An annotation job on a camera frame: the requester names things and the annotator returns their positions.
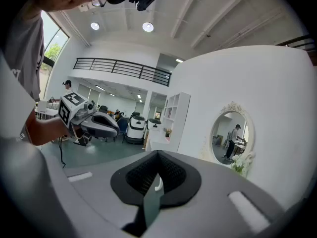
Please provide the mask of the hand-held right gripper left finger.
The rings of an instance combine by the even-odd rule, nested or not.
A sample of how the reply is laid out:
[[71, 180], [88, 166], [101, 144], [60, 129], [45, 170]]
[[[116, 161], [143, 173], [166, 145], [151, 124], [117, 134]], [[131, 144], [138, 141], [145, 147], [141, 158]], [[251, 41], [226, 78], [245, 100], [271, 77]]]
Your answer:
[[107, 224], [141, 237], [147, 229], [144, 198], [158, 174], [158, 151], [67, 171], [80, 198]]

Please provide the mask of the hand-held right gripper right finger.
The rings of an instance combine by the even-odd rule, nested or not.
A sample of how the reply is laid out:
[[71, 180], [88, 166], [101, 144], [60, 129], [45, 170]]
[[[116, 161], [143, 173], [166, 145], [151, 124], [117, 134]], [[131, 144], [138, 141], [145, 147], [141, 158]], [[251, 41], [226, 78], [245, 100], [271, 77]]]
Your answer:
[[271, 224], [284, 209], [268, 193], [230, 168], [179, 153], [169, 153], [200, 173], [202, 183], [185, 205], [160, 210], [142, 238], [249, 238], [256, 232], [239, 210], [256, 209]]

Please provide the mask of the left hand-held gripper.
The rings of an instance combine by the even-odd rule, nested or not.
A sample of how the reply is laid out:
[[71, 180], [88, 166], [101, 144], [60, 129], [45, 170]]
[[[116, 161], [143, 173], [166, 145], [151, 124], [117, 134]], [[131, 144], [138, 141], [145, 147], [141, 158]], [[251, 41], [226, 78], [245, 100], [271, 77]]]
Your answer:
[[72, 137], [75, 137], [72, 125], [81, 125], [84, 135], [80, 139], [75, 137], [75, 143], [81, 146], [87, 146], [92, 137], [114, 138], [119, 131], [117, 122], [110, 115], [97, 112], [92, 101], [76, 92], [61, 96], [58, 115]]

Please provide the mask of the person's left forearm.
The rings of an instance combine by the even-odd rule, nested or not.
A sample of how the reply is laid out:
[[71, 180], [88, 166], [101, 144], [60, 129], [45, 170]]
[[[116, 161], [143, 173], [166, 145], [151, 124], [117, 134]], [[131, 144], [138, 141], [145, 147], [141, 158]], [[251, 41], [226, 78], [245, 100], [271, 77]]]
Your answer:
[[29, 117], [26, 122], [26, 128], [31, 143], [36, 146], [44, 145], [65, 135], [70, 136], [70, 132], [61, 118], [39, 120], [35, 117]]

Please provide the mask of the person's left hand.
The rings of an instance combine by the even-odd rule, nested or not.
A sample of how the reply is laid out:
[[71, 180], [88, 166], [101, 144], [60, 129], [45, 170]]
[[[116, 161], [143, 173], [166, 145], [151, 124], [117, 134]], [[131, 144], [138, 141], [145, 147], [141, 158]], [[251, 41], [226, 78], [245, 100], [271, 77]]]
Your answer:
[[84, 135], [84, 131], [81, 128], [81, 125], [72, 125], [73, 133], [77, 139], [80, 139]]

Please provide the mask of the blue chair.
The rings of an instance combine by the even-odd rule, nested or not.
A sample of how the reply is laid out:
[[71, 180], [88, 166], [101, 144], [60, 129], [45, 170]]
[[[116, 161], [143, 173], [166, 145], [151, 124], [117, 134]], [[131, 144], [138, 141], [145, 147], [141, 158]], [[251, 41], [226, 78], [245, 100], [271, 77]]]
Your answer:
[[117, 125], [119, 127], [118, 136], [119, 135], [122, 136], [122, 143], [124, 142], [124, 139], [125, 139], [125, 136], [126, 136], [126, 132], [127, 132], [127, 129], [128, 129], [128, 124], [129, 124], [129, 119], [128, 118], [121, 117], [117, 121]]

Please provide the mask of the white flowers in vase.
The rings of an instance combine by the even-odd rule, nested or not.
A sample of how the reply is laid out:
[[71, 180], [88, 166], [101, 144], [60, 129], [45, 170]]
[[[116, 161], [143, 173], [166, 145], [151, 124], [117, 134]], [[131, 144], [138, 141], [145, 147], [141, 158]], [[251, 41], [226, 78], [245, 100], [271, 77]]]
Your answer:
[[249, 167], [249, 163], [246, 158], [242, 155], [234, 155], [232, 157], [232, 161], [231, 169], [245, 178]]

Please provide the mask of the white black mobile robot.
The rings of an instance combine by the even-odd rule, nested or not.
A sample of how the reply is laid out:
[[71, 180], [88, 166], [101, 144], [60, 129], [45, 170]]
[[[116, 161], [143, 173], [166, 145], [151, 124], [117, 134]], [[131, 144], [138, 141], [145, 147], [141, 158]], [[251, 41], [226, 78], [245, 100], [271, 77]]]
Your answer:
[[138, 112], [133, 112], [129, 119], [129, 124], [125, 139], [127, 143], [143, 144], [146, 121]]
[[161, 121], [158, 119], [148, 119], [147, 129], [149, 131], [161, 131]]

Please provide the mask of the white low cabinet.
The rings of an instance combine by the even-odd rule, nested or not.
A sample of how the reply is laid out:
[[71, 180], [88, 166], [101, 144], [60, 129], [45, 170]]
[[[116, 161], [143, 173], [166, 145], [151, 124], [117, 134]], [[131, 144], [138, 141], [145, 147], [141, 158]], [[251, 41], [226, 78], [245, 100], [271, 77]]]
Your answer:
[[149, 131], [145, 148], [146, 151], [169, 150], [169, 147], [169, 141], [161, 131]]

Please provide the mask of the white table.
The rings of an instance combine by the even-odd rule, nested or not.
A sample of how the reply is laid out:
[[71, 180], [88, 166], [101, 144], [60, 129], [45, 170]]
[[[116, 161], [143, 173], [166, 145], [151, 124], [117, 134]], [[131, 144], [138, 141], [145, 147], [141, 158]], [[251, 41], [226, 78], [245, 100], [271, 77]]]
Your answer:
[[53, 108], [54, 103], [39, 101], [36, 103], [35, 115], [37, 119], [48, 120], [57, 116], [57, 107]]

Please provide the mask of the black metal railing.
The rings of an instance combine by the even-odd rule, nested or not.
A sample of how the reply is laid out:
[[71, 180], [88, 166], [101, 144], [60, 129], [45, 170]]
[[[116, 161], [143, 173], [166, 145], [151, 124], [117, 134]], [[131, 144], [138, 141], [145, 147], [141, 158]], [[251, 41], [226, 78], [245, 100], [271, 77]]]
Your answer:
[[285, 46], [289, 48], [300, 49], [306, 52], [317, 51], [317, 44], [310, 34], [296, 37], [294, 39], [276, 44], [277, 46]]
[[105, 58], [77, 58], [73, 69], [126, 75], [167, 87], [169, 86], [172, 75], [170, 71], [164, 69], [125, 60]]

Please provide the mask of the white shelf unit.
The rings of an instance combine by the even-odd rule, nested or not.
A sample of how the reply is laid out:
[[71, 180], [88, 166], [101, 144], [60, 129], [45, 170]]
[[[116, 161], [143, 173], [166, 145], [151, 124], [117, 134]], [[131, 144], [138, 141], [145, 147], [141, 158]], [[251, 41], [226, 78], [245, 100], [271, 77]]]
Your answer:
[[166, 137], [170, 144], [168, 151], [178, 151], [188, 113], [189, 103], [190, 95], [184, 92], [172, 95], [166, 100], [163, 110], [162, 127], [164, 136], [167, 128], [172, 129], [171, 136]]

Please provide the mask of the large glass window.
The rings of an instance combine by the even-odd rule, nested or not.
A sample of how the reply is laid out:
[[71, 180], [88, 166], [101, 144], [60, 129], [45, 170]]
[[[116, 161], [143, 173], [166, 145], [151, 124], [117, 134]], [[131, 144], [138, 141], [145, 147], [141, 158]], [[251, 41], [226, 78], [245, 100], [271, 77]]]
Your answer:
[[45, 98], [48, 81], [60, 52], [67, 43], [69, 36], [62, 30], [57, 22], [46, 12], [41, 13], [44, 23], [44, 55], [40, 67], [40, 99]]

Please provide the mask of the person's grey shirt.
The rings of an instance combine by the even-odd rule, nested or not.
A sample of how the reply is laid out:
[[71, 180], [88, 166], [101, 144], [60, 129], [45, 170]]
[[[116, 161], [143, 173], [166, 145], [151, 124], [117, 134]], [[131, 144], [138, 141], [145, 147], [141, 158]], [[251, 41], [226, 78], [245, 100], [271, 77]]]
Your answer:
[[14, 17], [4, 45], [11, 72], [34, 101], [40, 100], [40, 67], [44, 59], [41, 10], [27, 1]]

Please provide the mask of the oval mirror with cream frame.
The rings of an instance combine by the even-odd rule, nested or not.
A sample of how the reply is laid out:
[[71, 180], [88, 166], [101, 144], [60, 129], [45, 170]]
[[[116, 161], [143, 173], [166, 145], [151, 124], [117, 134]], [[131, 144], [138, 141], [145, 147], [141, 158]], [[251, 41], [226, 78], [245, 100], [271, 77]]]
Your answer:
[[254, 157], [255, 129], [247, 111], [238, 103], [225, 105], [212, 124], [199, 157], [231, 166], [238, 157]]

